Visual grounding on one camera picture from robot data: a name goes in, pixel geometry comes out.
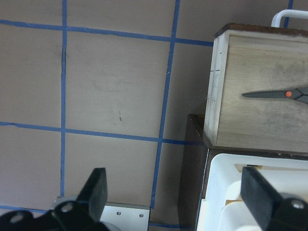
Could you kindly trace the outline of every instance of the wooden crate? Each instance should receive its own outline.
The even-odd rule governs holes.
[[[229,24],[215,35],[204,132],[216,146],[308,151],[308,104],[243,93],[308,87],[308,31]]]

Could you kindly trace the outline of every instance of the white handle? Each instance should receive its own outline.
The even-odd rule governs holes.
[[[272,27],[279,27],[282,17],[304,18],[308,19],[308,11],[283,10],[275,14],[271,22]]]

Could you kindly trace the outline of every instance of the black scissors blade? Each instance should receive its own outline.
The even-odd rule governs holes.
[[[286,98],[285,90],[270,90],[270,91],[255,91],[242,94],[244,97],[248,98]]]

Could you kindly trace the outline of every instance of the scissors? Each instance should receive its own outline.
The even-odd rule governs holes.
[[[293,99],[299,102],[308,103],[308,87],[291,90],[254,91],[242,94],[242,96],[247,98]]]

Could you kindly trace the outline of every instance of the blue painter's tape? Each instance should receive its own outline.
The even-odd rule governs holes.
[[[185,43],[185,44],[191,44],[191,45],[198,45],[198,46],[206,46],[206,47],[213,47],[213,42],[207,42],[207,41],[200,41],[200,40],[192,40],[192,39],[184,39],[184,38],[176,38],[175,42],[177,43]]]
[[[176,39],[176,35],[177,35],[179,13],[180,13],[180,0],[176,0],[175,7],[174,7],[174,15],[173,15],[170,51],[169,51],[168,64],[167,64],[167,73],[166,73],[166,81],[165,81],[162,115],[161,115],[160,127],[159,127],[159,136],[158,137],[160,139],[163,139],[163,136],[164,136],[164,127],[165,127],[165,120],[166,120],[166,113],[167,113],[167,102],[168,102],[168,95],[169,95],[169,86],[170,86],[170,78],[171,78],[175,39]],[[151,193],[151,205],[150,205],[151,209],[153,209],[154,205],[155,205],[155,196],[156,196],[156,187],[157,187],[157,180],[158,180],[159,162],[160,162],[161,151],[162,151],[162,142],[159,141],[158,145],[157,145],[155,169],[154,169],[154,177],[153,177],[153,185],[152,185],[152,193]]]
[[[61,179],[60,196],[65,187],[65,101],[66,101],[66,47],[67,47],[67,1],[62,0],[62,71],[61,71]]]
[[[0,205],[1,209],[8,209],[8,210],[27,210],[33,213],[46,213],[47,210],[39,210],[39,209],[30,209],[30,208],[20,208],[20,207],[13,207],[7,205]]]
[[[127,37],[127,38],[148,39],[148,40],[157,40],[157,41],[166,41],[166,42],[170,42],[171,40],[170,37],[164,37],[164,36],[151,36],[151,35],[144,35],[144,34],[137,34],[137,33],[130,33],[130,32],[121,32],[121,31],[114,31],[114,30],[103,30],[103,29],[94,29],[94,28],[76,27],[76,26],[68,26],[67,30],[75,31],[75,32],[101,34],[101,35],[117,35],[117,36]]]
[[[63,10],[64,12],[66,12],[67,5],[63,7]],[[75,32],[83,32],[83,33],[91,33],[91,34],[102,34],[102,35],[116,35],[116,36],[127,37],[127,38],[147,39],[147,40],[156,40],[156,41],[165,41],[165,42],[171,41],[171,37],[165,37],[165,36],[155,36],[155,35],[152,36],[152,35],[130,33],[130,32],[123,32],[123,31],[103,30],[103,29],[78,27],[78,26],[67,26],[66,17],[67,16],[64,13],[63,14],[63,26],[15,22],[15,21],[9,21],[9,20],[0,20],[0,24],[17,26],[17,27],[35,28],[35,29],[48,29],[48,30],[64,30],[64,27],[66,27],[67,31],[75,31]],[[199,45],[199,46],[208,46],[208,47],[213,46],[213,42],[193,40],[193,39],[184,39],[184,38],[180,38],[180,39],[176,38],[175,42]]]
[[[287,9],[292,9],[292,7],[293,7],[293,0],[289,0],[289,4],[288,4],[288,8]],[[287,28],[288,27],[288,25],[289,25],[289,20],[290,20],[290,18],[289,17],[286,17],[285,19],[284,19],[284,23],[283,23],[283,27],[284,28]]]
[[[183,227],[181,225],[169,225],[169,224],[159,224],[159,223],[149,223],[149,226],[163,227],[169,229],[189,229],[190,227]]]
[[[3,20],[3,19],[0,19],[0,24],[17,26],[17,27],[35,28],[35,29],[62,30],[62,26],[15,22],[15,21]]]
[[[61,128],[31,125],[31,124],[18,124],[18,123],[11,123],[11,122],[0,122],[0,126],[15,126],[17,128],[29,128],[29,129],[37,129],[37,130],[45,130],[45,131],[61,131]]]
[[[179,145],[185,145],[185,141],[176,141],[176,140],[168,140],[168,139],[162,139],[163,143],[171,143],[171,144],[179,144]]]
[[[153,209],[155,205],[155,196],[156,196],[156,188],[157,188],[157,181],[158,181],[159,162],[160,162],[161,152],[162,152],[162,142],[158,142],[157,151],[156,151],[152,193],[151,193],[151,205],[150,205],[151,209]]]
[[[106,132],[98,132],[98,131],[84,131],[84,130],[75,130],[75,129],[66,129],[65,131],[67,133],[90,135],[90,136],[103,136],[103,137],[120,138],[120,139],[128,139],[128,140],[139,140],[139,141],[151,141],[151,142],[159,141],[159,138],[154,138],[154,137],[122,135],[122,134],[114,134],[114,133],[106,133]]]

